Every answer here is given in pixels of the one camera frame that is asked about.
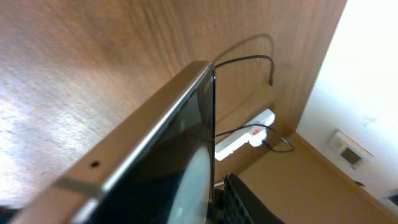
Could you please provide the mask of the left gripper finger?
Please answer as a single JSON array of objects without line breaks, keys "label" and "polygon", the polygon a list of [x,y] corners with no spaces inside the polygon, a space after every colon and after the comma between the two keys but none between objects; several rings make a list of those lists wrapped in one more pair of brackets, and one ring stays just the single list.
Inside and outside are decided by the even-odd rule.
[{"label": "left gripper finger", "polygon": [[215,223],[284,224],[235,174],[226,175],[223,189],[215,189]]}]

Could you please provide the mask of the black Samsung Galaxy smartphone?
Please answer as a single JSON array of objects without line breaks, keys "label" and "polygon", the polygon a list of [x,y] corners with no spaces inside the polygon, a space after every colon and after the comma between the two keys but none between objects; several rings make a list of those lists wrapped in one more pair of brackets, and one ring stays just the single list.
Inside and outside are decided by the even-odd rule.
[{"label": "black Samsung Galaxy smartphone", "polygon": [[211,223],[215,68],[194,61],[13,223]]}]

